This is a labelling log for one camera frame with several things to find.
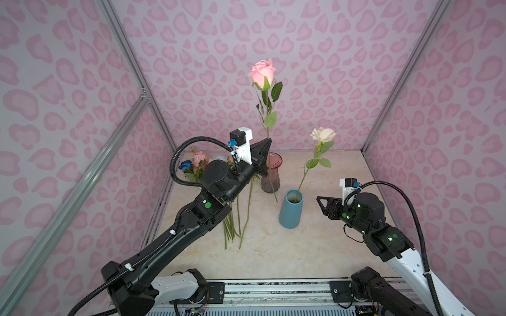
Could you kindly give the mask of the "teal ceramic vase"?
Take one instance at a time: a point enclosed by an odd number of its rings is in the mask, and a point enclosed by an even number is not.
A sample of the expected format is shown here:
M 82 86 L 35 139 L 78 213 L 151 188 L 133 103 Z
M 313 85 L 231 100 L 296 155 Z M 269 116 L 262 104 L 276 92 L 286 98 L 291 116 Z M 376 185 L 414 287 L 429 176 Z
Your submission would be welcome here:
M 286 193 L 279 213 L 279 223 L 282 227 L 294 229 L 299 226 L 303 201 L 303 195 L 298 190 L 290 190 Z

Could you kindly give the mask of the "cream white rose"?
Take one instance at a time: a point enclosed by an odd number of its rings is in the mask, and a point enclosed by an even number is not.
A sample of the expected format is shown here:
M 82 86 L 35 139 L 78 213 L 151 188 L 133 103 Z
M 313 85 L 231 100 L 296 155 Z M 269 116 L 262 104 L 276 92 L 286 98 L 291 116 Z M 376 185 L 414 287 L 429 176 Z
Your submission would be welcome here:
M 326 158 L 324 158 L 324 154 L 328 152 L 335 144 L 334 138 L 336 137 L 336 132 L 332 128 L 314 128 L 310 133 L 310 137 L 315 141 L 315 147 L 313 149 L 313 158 L 309 159 L 304 164 L 304 174 L 302 180 L 296 190 L 295 202 L 301 202 L 303 200 L 303 194 L 300 192 L 304 181 L 307 177 L 307 174 L 310 170 L 316 168 L 318 165 L 321 165 L 325 168 L 330 168 L 332 164 Z

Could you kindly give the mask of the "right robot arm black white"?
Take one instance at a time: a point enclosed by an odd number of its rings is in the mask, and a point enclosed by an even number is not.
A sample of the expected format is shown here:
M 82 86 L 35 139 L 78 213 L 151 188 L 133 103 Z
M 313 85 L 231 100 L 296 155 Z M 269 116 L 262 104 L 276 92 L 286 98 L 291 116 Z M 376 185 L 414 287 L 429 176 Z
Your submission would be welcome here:
M 351 276 L 346 292 L 336 291 L 335 301 L 378 303 L 393 315 L 472 315 L 472 312 L 436 275 L 426 272 L 422 255 L 398 228 L 386 222 L 384 204 L 371 193 L 358 194 L 351 205 L 341 198 L 316 198 L 322 213 L 341 220 L 361 233 L 373 255 L 387 263 L 422 301 L 414 303 L 391 286 L 377 271 L 365 267 Z

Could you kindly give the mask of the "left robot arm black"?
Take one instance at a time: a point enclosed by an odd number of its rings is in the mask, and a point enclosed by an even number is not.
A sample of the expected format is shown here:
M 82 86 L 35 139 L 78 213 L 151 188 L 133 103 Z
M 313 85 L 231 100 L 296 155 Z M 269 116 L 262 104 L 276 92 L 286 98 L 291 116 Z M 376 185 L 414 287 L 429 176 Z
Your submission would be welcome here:
M 171 160 L 171 178 L 184 186 L 198 186 L 201 191 L 178 211 L 174 224 L 151 244 L 122 263 L 111 261 L 103 267 L 105 286 L 119 315 L 146 315 L 158 296 L 152 281 L 185 248 L 228 216 L 229 203 L 256 175 L 267 173 L 269 138 L 250 146 L 251 163 L 238 161 L 235 167 L 230 167 L 227 162 L 217 160 L 207 165 L 198 182 L 181 180 L 175 173 L 175 164 L 181 152 L 195 142 L 211 142 L 230 150 L 228 145 L 207 136 L 191 138 L 178 148 Z

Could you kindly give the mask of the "dark red glass vase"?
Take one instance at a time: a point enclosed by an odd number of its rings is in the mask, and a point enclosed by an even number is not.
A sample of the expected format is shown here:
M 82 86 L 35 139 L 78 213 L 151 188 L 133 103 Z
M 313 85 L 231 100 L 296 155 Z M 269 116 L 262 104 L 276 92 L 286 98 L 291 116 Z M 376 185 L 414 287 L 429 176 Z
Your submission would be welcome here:
M 267 158 L 267 176 L 261 179 L 261 188 L 264 192 L 273 194 L 280 189 L 279 167 L 282 166 L 282 157 L 274 152 Z

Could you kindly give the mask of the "pink peony flower stem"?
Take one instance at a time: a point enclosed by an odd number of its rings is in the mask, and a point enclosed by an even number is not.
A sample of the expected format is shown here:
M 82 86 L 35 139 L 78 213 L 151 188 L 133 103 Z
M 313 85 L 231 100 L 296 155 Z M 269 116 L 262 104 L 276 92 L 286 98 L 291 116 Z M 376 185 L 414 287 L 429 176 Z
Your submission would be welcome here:
M 209 162 L 207 155 L 203 151 L 195 150 L 193 147 L 191 148 L 191 154 L 193 171 L 203 170 Z

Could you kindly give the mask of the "dark blue small flower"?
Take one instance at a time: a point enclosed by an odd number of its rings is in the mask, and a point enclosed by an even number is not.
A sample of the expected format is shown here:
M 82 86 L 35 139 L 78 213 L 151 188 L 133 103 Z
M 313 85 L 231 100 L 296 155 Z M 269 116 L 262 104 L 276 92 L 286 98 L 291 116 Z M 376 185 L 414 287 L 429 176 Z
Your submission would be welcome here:
M 192 161 L 186 160 L 186 161 L 181 162 L 181 164 L 179 165 L 179 170 L 181 170 L 183 172 L 191 172 L 192 171 Z

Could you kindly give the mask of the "aluminium rail base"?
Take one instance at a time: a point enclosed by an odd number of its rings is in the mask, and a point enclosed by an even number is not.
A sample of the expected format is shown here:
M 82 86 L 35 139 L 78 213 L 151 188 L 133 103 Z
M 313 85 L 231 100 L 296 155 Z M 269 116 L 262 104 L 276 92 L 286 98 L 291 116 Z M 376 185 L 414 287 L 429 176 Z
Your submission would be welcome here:
M 352 295 L 350 279 L 194 281 L 182 274 L 154 281 L 152 306 L 118 315 L 429 315 L 401 279 L 380 280 Z

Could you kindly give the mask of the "aluminium corner frame post left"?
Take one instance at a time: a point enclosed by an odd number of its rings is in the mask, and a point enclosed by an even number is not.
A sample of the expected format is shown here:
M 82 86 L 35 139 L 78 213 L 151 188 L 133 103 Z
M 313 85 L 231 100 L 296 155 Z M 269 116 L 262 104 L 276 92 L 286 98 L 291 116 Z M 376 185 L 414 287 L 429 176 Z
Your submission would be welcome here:
M 99 0 L 97 1 L 97 4 L 101 9 L 105 20 L 108 22 L 112 34 L 115 37 L 123 56 L 125 57 L 125 60 L 129 65 L 134 78 L 137 81 L 139 88 L 142 90 L 142 95 L 147 99 L 150 110 L 154 114 L 155 121 L 162 130 L 162 134 L 165 140 L 167 141 L 171 150 L 176 151 L 177 146 L 175 144 L 175 141 L 170 134 L 167 123 L 163 118 L 161 110 L 158 107 L 158 103 L 156 102 L 152 90 L 147 83 L 146 76 L 141 69 L 140 62 L 133 50 L 133 46 L 129 42 L 125 28 L 122 26 L 113 2 L 109 0 Z

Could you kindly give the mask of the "aluminium corner frame post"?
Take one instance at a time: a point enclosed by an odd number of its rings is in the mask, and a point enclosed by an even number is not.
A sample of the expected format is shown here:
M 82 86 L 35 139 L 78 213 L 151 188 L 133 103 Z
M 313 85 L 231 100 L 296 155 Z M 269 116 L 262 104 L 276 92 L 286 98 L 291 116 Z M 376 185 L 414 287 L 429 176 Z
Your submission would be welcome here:
M 433 10 L 430 18 L 428 19 L 428 22 L 426 23 L 419 38 L 417 39 L 417 42 L 415 43 L 412 51 L 408 55 L 407 62 L 402 68 L 398 79 L 395 80 L 393 89 L 387 97 L 385 104 L 383 105 L 376 121 L 374 122 L 372 130 L 370 131 L 364 145 L 362 146 L 361 153 L 363 156 L 365 156 L 369 149 L 372 147 L 373 141 L 377 137 L 388 114 L 399 99 L 402 89 L 405 87 L 410 76 L 415 71 L 415 68 L 419 63 L 419 60 L 421 59 L 424 51 L 430 44 L 432 38 L 437 33 L 441 23 L 444 21 L 444 18 L 447 15 L 450 6 L 452 6 L 452 3 L 453 1 L 451 0 L 437 1 L 435 9 Z
M 158 107 L 158 103 L 156 102 L 152 90 L 147 83 L 146 76 L 141 69 L 140 62 L 133 50 L 133 46 L 129 42 L 125 28 L 122 26 L 113 2 L 109 0 L 99 0 L 97 1 L 97 4 L 101 9 L 105 20 L 108 22 L 112 34 L 115 37 L 123 56 L 125 57 L 125 60 L 129 65 L 134 78 L 137 81 L 139 88 L 142 90 L 142 95 L 147 99 L 150 110 L 154 114 L 155 121 L 162 130 L 162 134 L 165 140 L 167 141 L 171 150 L 176 151 L 177 146 L 175 144 L 175 141 L 170 134 L 167 123 L 163 118 L 161 110 Z

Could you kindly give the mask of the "aluminium corner frame post right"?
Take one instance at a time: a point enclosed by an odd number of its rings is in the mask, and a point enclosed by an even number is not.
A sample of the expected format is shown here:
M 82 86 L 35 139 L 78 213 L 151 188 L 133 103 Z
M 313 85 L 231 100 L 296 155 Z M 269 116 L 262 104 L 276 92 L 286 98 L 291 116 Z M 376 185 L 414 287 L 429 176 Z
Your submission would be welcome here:
M 437 33 L 441 23 L 444 21 L 444 18 L 447 15 L 450 6 L 452 6 L 452 3 L 453 1 L 451 0 L 437 1 L 435 9 L 433 10 L 430 18 L 428 19 L 428 22 L 426 23 L 419 38 L 417 39 L 417 42 L 415 43 L 412 51 L 408 55 L 407 62 L 402 68 L 398 79 L 395 80 L 393 89 L 387 97 L 385 104 L 383 105 L 376 121 L 374 122 L 372 130 L 370 131 L 364 145 L 362 146 L 361 153 L 363 156 L 365 156 L 369 149 L 372 147 L 373 141 L 377 137 L 388 114 L 399 99 L 402 89 L 405 87 L 410 76 L 415 71 L 415 68 L 419 63 L 419 60 L 421 59 L 424 51 L 430 44 L 432 38 Z

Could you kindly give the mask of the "aluminium diagonal frame bar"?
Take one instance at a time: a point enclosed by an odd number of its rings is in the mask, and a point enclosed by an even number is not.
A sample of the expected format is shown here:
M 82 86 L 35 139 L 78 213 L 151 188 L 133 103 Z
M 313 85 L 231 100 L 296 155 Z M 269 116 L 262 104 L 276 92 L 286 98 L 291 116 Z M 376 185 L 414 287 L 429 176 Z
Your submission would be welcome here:
M 100 136 L 101 111 L 44 134 L 5 125 L 1 142 L 1 314 L 12 315 L 148 105 L 141 95 Z

